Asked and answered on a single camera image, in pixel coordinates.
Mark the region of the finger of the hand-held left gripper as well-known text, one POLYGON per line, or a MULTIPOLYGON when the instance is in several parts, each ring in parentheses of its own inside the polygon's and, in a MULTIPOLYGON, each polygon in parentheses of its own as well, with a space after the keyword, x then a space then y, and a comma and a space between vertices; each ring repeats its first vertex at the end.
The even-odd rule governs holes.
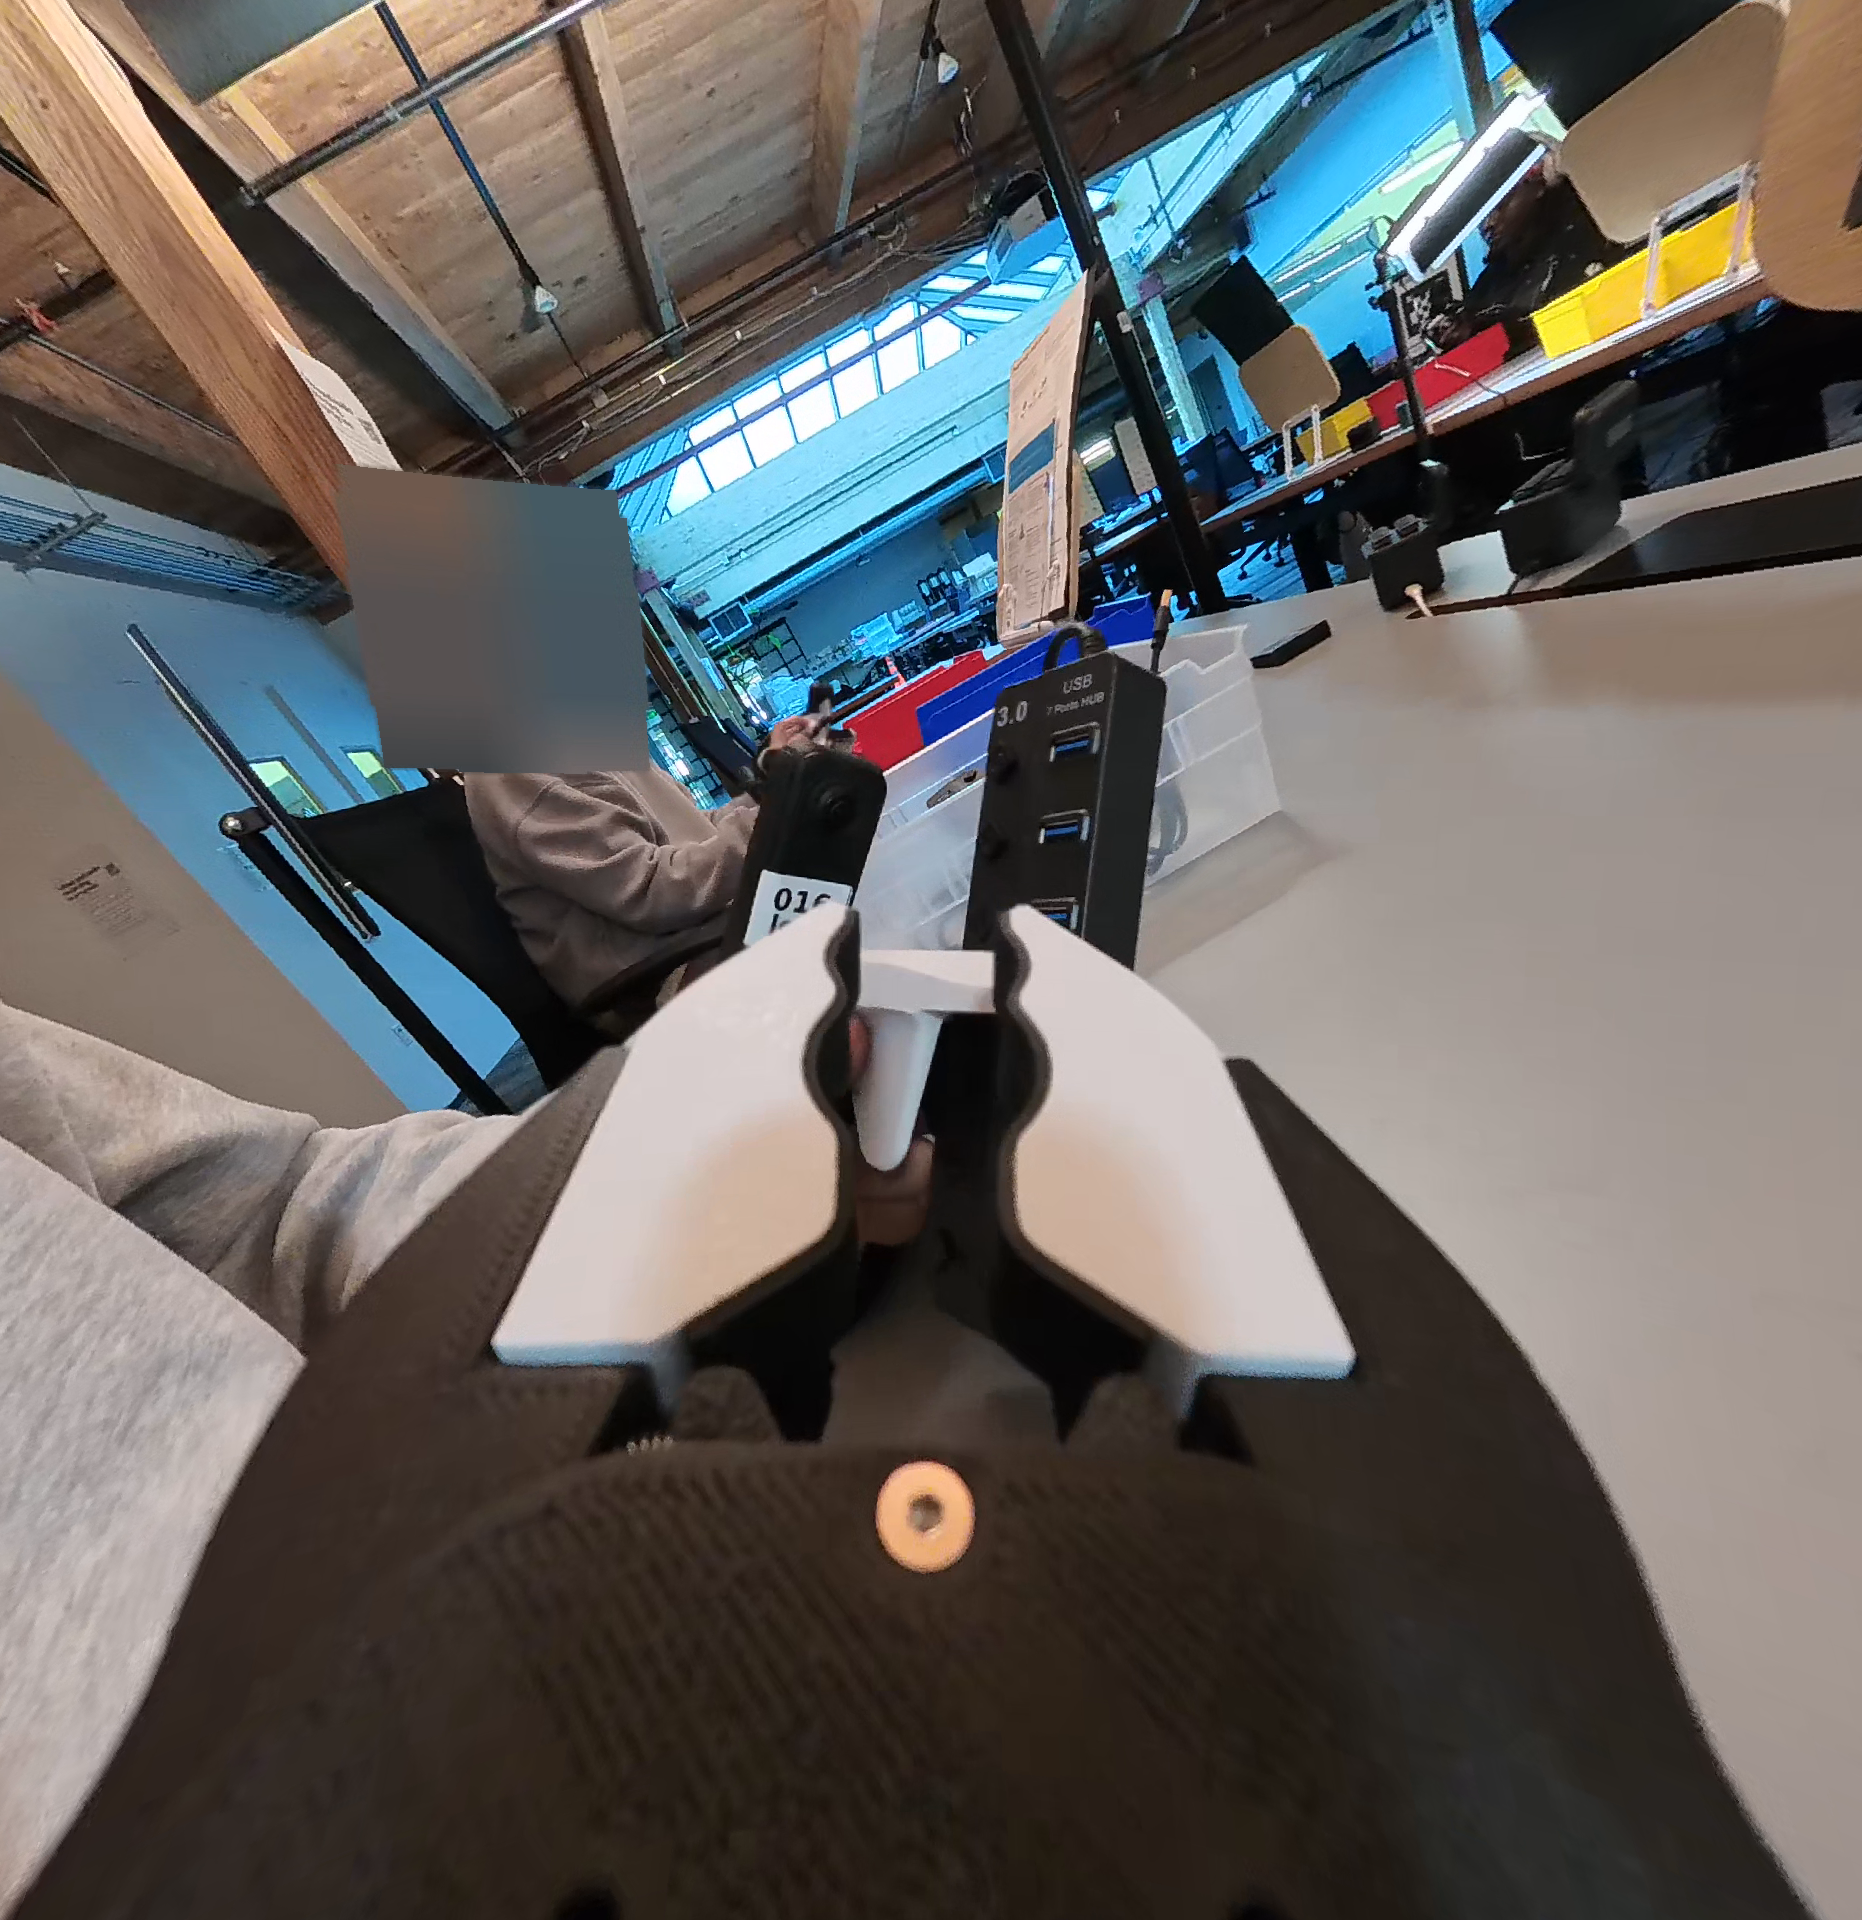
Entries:
POLYGON ((906 1165, 946 1024, 985 1057, 997 1035, 994 957, 975 950, 868 950, 852 1016, 852 1112, 862 1164, 906 1165))

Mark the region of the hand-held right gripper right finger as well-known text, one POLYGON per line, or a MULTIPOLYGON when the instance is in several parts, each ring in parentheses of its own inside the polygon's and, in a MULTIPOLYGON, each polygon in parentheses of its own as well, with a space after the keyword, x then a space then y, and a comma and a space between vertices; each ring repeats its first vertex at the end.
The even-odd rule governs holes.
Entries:
POLYGON ((994 936, 994 1336, 1053 1395, 1139 1376, 1340 1380, 1356 1350, 1228 1061, 1168 998, 1035 907, 994 936))

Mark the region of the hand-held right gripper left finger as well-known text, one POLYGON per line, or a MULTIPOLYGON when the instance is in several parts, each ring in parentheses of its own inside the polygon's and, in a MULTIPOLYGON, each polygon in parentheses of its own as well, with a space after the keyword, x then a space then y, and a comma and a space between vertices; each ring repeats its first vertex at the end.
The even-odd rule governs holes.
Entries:
POLYGON ((676 1406, 698 1370, 820 1426, 852 1321, 854 911, 820 905, 729 957, 628 1049, 492 1336, 515 1368, 632 1366, 676 1406))

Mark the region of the black usb hub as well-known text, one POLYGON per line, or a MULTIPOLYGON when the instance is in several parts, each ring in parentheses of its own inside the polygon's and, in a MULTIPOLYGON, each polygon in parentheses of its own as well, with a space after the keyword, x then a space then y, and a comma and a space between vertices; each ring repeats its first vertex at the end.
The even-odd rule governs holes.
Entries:
MULTIPOLYGON (((1123 969, 1135 966, 1153 842, 1165 684, 1071 622, 1048 638, 1039 677, 1005 690, 985 756, 985 800, 967 899, 964 950, 986 952, 997 918, 1028 905, 1123 969)), ((994 1142, 1005 1070, 943 1032, 922 1120, 939 1132, 930 1227, 933 1296, 988 1329, 997 1226, 994 1142)))

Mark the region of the clear plastic bin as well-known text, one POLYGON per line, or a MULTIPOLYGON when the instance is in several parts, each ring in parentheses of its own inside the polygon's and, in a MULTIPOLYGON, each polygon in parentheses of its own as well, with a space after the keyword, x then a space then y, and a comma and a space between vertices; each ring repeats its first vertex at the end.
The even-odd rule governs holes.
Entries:
MULTIPOLYGON (((1247 611, 1170 629, 1145 889, 1278 811, 1247 640, 1247 611)), ((854 901, 868 944, 963 944, 982 810, 975 785, 996 705, 997 689, 986 689, 977 713, 888 773, 888 805, 854 901)))

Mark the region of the person's left forearm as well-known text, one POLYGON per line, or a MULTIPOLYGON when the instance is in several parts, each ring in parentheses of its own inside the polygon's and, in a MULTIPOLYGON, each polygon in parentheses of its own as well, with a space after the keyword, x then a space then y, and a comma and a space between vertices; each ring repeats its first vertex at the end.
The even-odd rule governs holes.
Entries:
POLYGON ((525 1117, 322 1126, 259 1107, 0 998, 0 1230, 26 1255, 127 1227, 307 1350, 429 1210, 525 1117))

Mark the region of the white desk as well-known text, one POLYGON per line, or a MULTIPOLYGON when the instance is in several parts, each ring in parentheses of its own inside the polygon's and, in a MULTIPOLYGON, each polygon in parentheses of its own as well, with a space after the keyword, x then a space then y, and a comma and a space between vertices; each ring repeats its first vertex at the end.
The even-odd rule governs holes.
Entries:
POLYGON ((1862 558, 1337 623, 1266 700, 1322 860, 1180 996, 1390 1327, 1226 1380, 1252 1516, 1170 1536, 1250 1569, 1223 1728, 1399 1791, 1359 1915, 1532 1787, 1489 1914, 1626 1915, 1650 1789, 1597 1808, 1673 1701, 1768 1838, 1676 1840, 1706 1914, 1862 1915, 1862 558))

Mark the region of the person's left hand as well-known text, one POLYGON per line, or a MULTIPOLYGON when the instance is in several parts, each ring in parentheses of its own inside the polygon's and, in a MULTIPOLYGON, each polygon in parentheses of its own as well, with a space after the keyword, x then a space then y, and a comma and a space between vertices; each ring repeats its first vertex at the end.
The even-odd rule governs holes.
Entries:
MULTIPOLYGON (((861 1145, 868 1145, 869 1099, 866 1086, 871 1066, 879 1066, 879 1078, 886 1082, 886 1099, 879 1107, 889 1116, 894 1112, 892 1082, 896 1079, 892 1069, 930 1069, 940 1033, 943 1023, 933 1016, 876 1011, 873 1016, 854 1014, 849 1018, 852 1110, 861 1145)), ((930 1074, 925 1070, 919 1084, 917 1132, 909 1150, 896 1165, 881 1169, 862 1160, 857 1171, 859 1237, 868 1246, 902 1246, 922 1230, 928 1218, 939 1155, 935 1126, 922 1120, 922 1098, 928 1090, 930 1074)))

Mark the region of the red plastic bin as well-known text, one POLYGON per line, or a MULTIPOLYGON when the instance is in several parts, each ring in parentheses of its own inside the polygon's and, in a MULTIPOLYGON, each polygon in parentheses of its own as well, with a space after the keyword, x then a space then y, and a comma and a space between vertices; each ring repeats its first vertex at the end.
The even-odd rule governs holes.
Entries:
POLYGON ((925 745, 920 744, 919 707, 945 690, 972 680, 988 662, 991 659, 986 659, 982 651, 969 651, 886 694, 871 707, 852 714, 848 719, 848 730, 854 736, 857 751, 883 771, 922 753, 925 745))

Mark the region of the blue plastic bin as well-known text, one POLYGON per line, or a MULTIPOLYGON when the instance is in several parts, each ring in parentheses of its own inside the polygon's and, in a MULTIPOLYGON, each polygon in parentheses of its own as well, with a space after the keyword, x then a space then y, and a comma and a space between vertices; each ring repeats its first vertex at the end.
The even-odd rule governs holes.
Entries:
MULTIPOLYGON (((1093 609, 1090 626, 1110 646, 1148 641, 1155 632, 1155 604, 1148 596, 1128 596, 1093 609)), ((1048 638, 1017 646, 991 659, 972 680, 945 690, 919 707, 920 744, 930 751, 959 729, 988 714, 1005 689, 1039 677, 1046 668, 1048 638)))

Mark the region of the black chair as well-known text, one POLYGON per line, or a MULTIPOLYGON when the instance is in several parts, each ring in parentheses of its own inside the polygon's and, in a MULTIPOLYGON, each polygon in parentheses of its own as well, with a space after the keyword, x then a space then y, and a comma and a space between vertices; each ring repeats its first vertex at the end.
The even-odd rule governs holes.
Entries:
POLYGON ((565 1086, 607 1038, 578 1020, 525 952, 471 827, 460 780, 326 811, 300 832, 511 1020, 545 1086, 565 1086))

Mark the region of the cardboard sign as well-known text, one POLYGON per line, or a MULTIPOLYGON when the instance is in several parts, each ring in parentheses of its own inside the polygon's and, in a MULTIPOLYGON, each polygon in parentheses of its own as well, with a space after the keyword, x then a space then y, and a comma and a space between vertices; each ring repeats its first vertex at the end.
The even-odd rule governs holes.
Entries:
POLYGON ((996 640, 1007 651, 1032 643, 1076 609, 1085 522, 1072 432, 1087 347, 1081 274, 1012 373, 994 607, 996 640))

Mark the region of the white partition board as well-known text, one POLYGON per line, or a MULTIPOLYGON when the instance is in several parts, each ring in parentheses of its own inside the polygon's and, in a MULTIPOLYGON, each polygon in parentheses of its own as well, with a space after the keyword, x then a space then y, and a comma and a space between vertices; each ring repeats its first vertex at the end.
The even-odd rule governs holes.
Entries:
POLYGON ((380 1122, 459 1098, 377 1002, 368 1002, 368 1040, 328 1020, 3 668, 0 996, 328 1124, 380 1122), (175 915, 172 940, 124 957, 57 899, 57 862, 86 846, 114 852, 175 915))

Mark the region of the black pole stand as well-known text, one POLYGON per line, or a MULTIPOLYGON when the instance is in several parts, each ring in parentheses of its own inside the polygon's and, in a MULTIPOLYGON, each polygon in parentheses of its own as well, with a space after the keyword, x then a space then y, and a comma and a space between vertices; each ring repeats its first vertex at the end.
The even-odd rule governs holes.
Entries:
POLYGON ((1131 310, 1120 297, 1120 284, 1088 202, 1085 172, 1069 149, 1058 118, 1058 103, 1045 75, 1026 7, 1022 3, 986 3, 985 7, 994 24, 994 37, 1016 84, 1026 128, 1035 137, 1039 162, 1067 224, 1072 252, 1078 252, 1087 270, 1093 317, 1109 346, 1120 385, 1131 401, 1145 464, 1160 485, 1165 525, 1184 568, 1185 588, 1208 615, 1226 613, 1231 597, 1222 588, 1201 518, 1184 485, 1182 459, 1178 456, 1160 394, 1139 349, 1131 310))

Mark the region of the white paper notice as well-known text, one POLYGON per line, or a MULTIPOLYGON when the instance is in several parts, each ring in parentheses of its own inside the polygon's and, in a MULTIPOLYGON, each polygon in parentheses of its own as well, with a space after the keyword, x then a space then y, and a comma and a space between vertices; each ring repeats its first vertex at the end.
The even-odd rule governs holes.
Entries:
POLYGON ((311 390, 314 404, 343 446, 345 461, 363 469, 401 469, 379 422, 343 377, 281 333, 274 339, 304 388, 311 390))

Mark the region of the small paper label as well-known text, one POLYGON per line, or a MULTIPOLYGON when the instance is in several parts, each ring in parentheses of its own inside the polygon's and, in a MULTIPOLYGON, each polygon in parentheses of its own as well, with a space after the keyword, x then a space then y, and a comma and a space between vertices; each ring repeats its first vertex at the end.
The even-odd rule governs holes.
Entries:
POLYGON ((124 957, 140 955, 177 933, 177 920, 153 901, 103 846, 86 846, 63 859, 53 873, 60 901, 80 914, 104 946, 124 957))

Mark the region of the black panel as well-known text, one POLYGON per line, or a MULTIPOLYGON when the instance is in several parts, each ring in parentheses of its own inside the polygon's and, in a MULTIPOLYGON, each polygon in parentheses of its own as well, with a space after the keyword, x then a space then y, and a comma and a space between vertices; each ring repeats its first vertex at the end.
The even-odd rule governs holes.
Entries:
POLYGON ((1208 282, 1204 292, 1194 297, 1191 317, 1236 367, 1273 347, 1294 328, 1291 313, 1247 257, 1235 257, 1222 274, 1208 282))

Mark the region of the person's grey sweatshirt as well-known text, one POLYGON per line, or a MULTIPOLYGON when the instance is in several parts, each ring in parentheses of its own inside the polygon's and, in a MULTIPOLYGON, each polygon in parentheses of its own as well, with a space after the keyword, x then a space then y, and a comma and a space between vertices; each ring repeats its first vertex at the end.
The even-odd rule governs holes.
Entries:
POLYGON ((0 1137, 0 1915, 127 1736, 294 1348, 234 1212, 114 1209, 0 1137))

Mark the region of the small red bin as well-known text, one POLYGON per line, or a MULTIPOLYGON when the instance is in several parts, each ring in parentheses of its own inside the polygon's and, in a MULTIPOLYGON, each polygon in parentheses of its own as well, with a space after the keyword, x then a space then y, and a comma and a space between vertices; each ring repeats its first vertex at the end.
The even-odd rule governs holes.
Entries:
MULTIPOLYGON (((1492 323, 1463 344, 1424 361, 1415 371, 1422 407, 1431 411, 1438 402, 1489 378, 1507 366, 1510 349, 1514 344, 1508 328, 1504 323, 1492 323)), ((1396 427, 1399 411, 1404 404, 1403 378, 1391 378, 1381 385, 1372 397, 1368 397, 1365 404, 1381 432, 1396 427)))

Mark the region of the black desktop device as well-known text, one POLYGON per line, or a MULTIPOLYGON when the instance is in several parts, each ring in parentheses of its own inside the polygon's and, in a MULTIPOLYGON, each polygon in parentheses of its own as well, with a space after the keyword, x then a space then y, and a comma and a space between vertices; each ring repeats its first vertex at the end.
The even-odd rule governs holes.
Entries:
POLYGON ((1532 472, 1497 510, 1496 534, 1521 581, 1588 554, 1622 518, 1622 472, 1640 454, 1640 388, 1616 380, 1570 422, 1570 454, 1532 472))

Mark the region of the wooden workbench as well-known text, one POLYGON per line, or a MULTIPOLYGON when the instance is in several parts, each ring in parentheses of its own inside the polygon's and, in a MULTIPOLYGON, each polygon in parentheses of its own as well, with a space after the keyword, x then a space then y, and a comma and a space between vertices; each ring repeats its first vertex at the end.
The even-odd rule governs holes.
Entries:
MULTIPOLYGON (((1446 433, 1510 413, 1560 388, 1612 367, 1626 367, 1703 325, 1747 313, 1773 297, 1773 287, 1758 270, 1737 272, 1730 282, 1716 282, 1697 291, 1597 346, 1557 358, 1551 358, 1541 349, 1521 354, 1431 407, 1426 413, 1426 438, 1435 443, 1446 433)), ((1419 451, 1419 446, 1421 441, 1412 424, 1399 422, 1381 429, 1372 443, 1359 450, 1300 467, 1291 475, 1273 481, 1246 497, 1222 507, 1204 521, 1204 535, 1217 554, 1223 554, 1239 543, 1270 543, 1289 535, 1294 522, 1314 534, 1322 527, 1333 527, 1339 514, 1337 491, 1343 485, 1361 472, 1379 463, 1404 459, 1419 451)))

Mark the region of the led light panel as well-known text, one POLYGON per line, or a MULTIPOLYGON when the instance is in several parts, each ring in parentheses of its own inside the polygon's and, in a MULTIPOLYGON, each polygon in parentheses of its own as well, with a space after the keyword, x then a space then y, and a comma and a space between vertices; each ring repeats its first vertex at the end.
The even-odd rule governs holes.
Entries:
POLYGON ((1521 89, 1468 142, 1446 172, 1390 233, 1379 278, 1424 282, 1441 272, 1548 153, 1548 97, 1521 89))

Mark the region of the yellow plastic bin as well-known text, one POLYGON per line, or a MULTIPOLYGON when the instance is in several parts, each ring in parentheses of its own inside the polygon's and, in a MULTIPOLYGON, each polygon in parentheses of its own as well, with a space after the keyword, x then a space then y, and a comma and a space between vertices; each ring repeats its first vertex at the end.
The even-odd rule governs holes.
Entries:
POLYGON ((1683 229, 1664 229, 1657 247, 1640 247, 1548 302, 1532 314, 1543 356, 1557 361, 1599 346, 1730 277, 1741 264, 1739 218, 1739 202, 1733 202, 1683 229))

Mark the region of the plywood instruction board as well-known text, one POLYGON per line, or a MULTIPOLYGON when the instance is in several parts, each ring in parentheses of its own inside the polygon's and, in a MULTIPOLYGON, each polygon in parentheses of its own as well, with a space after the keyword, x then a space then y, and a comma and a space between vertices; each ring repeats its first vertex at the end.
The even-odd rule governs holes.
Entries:
POLYGON ((1860 172, 1862 3, 1793 3, 1758 157, 1756 257, 1772 297, 1862 313, 1862 226, 1848 224, 1860 172))

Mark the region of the black easel frame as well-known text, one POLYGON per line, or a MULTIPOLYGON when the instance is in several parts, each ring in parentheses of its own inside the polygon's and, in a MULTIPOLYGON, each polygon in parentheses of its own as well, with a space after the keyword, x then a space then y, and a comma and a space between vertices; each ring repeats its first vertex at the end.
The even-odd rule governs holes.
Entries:
POLYGON ((492 1089, 484 1075, 438 1032, 417 1001, 389 976, 380 957, 368 946, 380 938, 380 930, 357 899, 349 878, 337 869, 313 842, 306 826, 285 811, 273 787, 262 780, 220 722, 186 689, 183 680, 164 659, 157 646, 137 623, 127 623, 127 640, 150 665, 169 702, 193 725, 203 745, 247 793, 250 807, 230 811, 220 829, 240 847, 250 866, 311 925, 318 940, 335 952, 349 974, 368 990, 399 1029, 442 1070, 454 1089, 478 1116, 502 1117, 511 1109, 492 1089))

